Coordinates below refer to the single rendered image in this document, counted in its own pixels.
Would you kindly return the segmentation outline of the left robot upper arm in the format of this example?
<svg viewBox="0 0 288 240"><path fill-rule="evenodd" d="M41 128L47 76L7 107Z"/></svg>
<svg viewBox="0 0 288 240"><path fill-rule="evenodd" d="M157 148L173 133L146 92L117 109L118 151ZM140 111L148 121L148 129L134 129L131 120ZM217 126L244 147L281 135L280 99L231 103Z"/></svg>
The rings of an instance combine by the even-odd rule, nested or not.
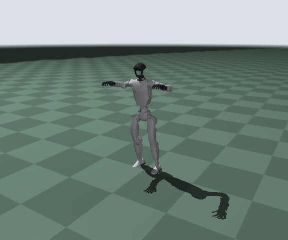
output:
<svg viewBox="0 0 288 240"><path fill-rule="evenodd" d="M156 82L154 80L150 80L148 81L147 85L151 88L151 89L154 89L154 87L152 88L153 85L157 85L157 84L160 84L160 85L165 85L163 83L159 83L159 82ZM166 86L166 85L165 85ZM155 87L156 88L156 87ZM157 87L158 89L158 87ZM159 88L160 89L160 88ZM171 90L172 91L172 90ZM171 91L166 91L166 92L171 92Z"/></svg>

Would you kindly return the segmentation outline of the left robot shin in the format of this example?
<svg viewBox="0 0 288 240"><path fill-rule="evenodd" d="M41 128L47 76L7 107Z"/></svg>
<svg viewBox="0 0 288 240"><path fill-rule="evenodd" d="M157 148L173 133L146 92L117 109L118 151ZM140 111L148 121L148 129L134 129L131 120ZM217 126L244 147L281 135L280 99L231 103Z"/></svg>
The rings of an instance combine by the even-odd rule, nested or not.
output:
<svg viewBox="0 0 288 240"><path fill-rule="evenodd" d="M151 153L154 159L155 166L159 167L159 147L158 142L156 141L156 146L151 146Z"/></svg>

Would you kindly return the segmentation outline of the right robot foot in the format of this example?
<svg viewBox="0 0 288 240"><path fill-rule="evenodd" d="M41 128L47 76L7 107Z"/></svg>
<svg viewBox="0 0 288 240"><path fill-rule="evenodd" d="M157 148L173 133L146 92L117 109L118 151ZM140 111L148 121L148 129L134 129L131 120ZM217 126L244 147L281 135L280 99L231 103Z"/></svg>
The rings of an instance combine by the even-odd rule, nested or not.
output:
<svg viewBox="0 0 288 240"><path fill-rule="evenodd" d="M138 167L138 166L140 166L141 164L143 164L143 163L145 163L145 160L142 158L142 160L141 161L136 161L136 163L133 165L133 167L135 168L135 167Z"/></svg>

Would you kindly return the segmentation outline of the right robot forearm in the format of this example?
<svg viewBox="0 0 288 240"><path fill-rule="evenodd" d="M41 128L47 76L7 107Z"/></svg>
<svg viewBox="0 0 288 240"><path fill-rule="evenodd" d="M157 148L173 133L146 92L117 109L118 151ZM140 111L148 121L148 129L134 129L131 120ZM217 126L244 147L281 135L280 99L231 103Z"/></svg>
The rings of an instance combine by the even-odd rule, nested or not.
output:
<svg viewBox="0 0 288 240"><path fill-rule="evenodd" d="M117 82L117 81L114 81L115 82L115 85L111 85L112 87L121 87L122 86L122 83L125 83L125 82Z"/></svg>

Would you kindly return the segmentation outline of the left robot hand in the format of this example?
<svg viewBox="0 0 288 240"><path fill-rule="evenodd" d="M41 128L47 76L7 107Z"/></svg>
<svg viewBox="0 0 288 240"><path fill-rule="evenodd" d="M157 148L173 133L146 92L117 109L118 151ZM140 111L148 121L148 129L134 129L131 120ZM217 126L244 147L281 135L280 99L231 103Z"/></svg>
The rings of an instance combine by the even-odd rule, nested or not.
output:
<svg viewBox="0 0 288 240"><path fill-rule="evenodd" d="M154 84L153 86L152 86L152 88L154 87L154 89L155 89L155 87L156 87L156 89L157 89L157 87L158 87L158 89L160 88L161 90L167 90L167 87L165 86L165 85L163 85L163 84Z"/></svg>

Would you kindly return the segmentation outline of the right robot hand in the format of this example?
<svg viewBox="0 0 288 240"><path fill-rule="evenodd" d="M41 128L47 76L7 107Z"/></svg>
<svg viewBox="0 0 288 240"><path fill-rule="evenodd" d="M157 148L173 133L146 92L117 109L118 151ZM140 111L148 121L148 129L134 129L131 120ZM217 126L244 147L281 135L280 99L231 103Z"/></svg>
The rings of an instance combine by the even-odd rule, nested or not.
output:
<svg viewBox="0 0 288 240"><path fill-rule="evenodd" d="M108 86L108 84L110 85L110 86L115 86L115 82L113 82L113 81L106 81L106 82L103 82L102 83L102 86L104 86L104 84L106 85L107 84L107 86Z"/></svg>

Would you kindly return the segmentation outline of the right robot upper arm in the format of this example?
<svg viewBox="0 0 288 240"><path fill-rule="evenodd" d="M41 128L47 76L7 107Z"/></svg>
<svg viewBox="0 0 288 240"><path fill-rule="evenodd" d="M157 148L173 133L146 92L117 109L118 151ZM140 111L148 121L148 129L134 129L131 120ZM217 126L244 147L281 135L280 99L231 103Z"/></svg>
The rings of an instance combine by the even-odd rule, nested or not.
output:
<svg viewBox="0 0 288 240"><path fill-rule="evenodd" d="M125 89L126 87L132 87L132 81L133 81L133 79L130 79L127 82L123 82L121 88Z"/></svg>

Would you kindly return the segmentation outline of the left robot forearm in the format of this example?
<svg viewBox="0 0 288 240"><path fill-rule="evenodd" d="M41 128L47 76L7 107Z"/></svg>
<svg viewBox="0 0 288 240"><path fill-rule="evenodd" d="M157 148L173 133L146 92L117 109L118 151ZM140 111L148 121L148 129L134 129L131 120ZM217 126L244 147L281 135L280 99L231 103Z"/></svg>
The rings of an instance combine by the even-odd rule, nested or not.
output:
<svg viewBox="0 0 288 240"><path fill-rule="evenodd" d="M172 90L172 86L171 85L166 85L167 90L162 90L162 91L171 91Z"/></svg>

